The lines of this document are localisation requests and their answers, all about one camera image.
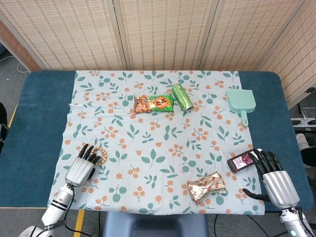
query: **wooden bead bracelet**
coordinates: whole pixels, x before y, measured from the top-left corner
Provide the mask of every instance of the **wooden bead bracelet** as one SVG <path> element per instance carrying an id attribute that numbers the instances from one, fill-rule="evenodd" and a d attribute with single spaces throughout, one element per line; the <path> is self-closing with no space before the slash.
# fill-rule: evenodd
<path id="1" fill-rule="evenodd" d="M 91 151 L 91 154 L 96 154 L 97 151 L 100 151 L 101 152 L 101 156 L 99 158 L 102 158 L 101 161 L 97 162 L 96 165 L 103 165 L 107 159 L 108 159 L 108 155 L 107 155 L 107 152 L 105 151 L 105 149 L 103 149 L 102 147 L 97 147 L 95 146 L 92 151 Z"/>

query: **dustpan handle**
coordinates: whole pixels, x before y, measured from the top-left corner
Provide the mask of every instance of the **dustpan handle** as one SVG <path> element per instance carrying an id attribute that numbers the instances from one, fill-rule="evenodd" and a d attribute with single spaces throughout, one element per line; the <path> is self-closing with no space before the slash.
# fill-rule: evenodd
<path id="1" fill-rule="evenodd" d="M 248 118 L 247 118 L 247 112 L 246 110 L 242 110 L 240 112 L 241 114 L 241 121 L 243 126 L 248 126 Z"/>

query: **floral tablecloth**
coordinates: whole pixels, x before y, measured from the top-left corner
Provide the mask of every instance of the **floral tablecloth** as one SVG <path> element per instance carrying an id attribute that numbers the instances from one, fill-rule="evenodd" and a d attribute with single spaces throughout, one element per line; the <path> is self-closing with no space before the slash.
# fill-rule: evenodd
<path id="1" fill-rule="evenodd" d="M 166 95 L 180 83 L 194 103 L 184 113 L 133 113 L 134 96 Z M 73 209 L 167 215 L 264 214 L 264 204 L 242 188 L 261 193 L 255 167 L 233 174 L 226 160 L 252 149 L 248 127 L 229 110 L 226 90 L 241 89 L 238 72 L 77 71 L 68 122 L 49 201 L 85 143 L 109 159 L 76 188 Z M 196 205 L 186 182 L 218 171 L 225 193 Z"/>

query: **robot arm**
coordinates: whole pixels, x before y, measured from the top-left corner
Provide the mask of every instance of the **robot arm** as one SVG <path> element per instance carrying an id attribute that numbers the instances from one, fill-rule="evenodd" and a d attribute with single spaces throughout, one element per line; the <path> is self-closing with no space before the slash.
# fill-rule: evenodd
<path id="1" fill-rule="evenodd" d="M 251 198 L 271 201 L 282 210 L 280 221 L 284 223 L 290 236 L 314 237 L 302 208 L 297 206 L 300 198 L 288 173 L 283 170 L 277 157 L 272 152 L 261 149 L 249 153 L 259 175 L 263 179 L 268 195 L 256 195 L 248 189 L 243 191 Z"/>
<path id="2" fill-rule="evenodd" d="M 60 188 L 44 213 L 41 219 L 45 225 L 44 230 L 31 226 L 22 232 L 19 237 L 53 237 L 53 229 L 66 225 L 66 216 L 74 200 L 74 188 L 82 186 L 94 174 L 94 165 L 99 159 L 96 154 L 92 154 L 89 157 L 93 146 L 85 152 L 87 147 L 88 144 L 83 147 L 78 157 L 74 160 L 65 176 L 67 184 Z"/>

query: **table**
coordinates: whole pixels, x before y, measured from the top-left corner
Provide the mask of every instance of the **table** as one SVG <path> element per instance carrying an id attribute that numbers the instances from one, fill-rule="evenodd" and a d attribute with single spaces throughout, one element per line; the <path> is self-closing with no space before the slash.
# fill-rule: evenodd
<path id="1" fill-rule="evenodd" d="M 0 156 L 0 206 L 47 206 L 74 76 L 75 72 L 42 71 L 26 79 Z M 240 72 L 239 76 L 242 88 L 253 90 L 257 103 L 256 110 L 248 114 L 254 147 L 274 151 L 304 198 L 299 205 L 311 208 L 313 197 L 278 75 Z M 266 203 L 266 211 L 277 209 Z"/>

